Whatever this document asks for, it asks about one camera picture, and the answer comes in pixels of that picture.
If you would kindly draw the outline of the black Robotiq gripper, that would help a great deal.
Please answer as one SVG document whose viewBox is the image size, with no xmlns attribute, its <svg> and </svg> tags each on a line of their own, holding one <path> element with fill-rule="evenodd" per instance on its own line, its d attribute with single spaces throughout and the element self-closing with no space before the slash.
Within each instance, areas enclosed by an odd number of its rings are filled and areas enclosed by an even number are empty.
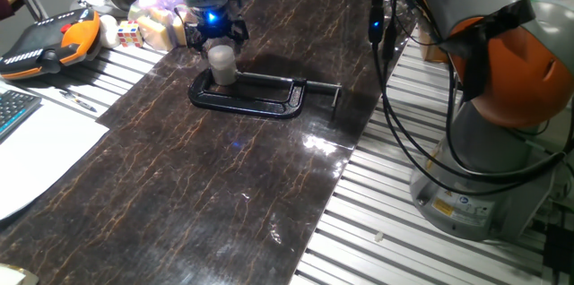
<svg viewBox="0 0 574 285">
<path fill-rule="evenodd" d="M 202 50 L 206 39 L 228 37 L 239 46 L 249 39 L 245 21 L 240 14 L 234 13 L 229 3 L 192 7 L 190 12 L 195 19 L 184 24 L 188 48 Z"/>
</svg>

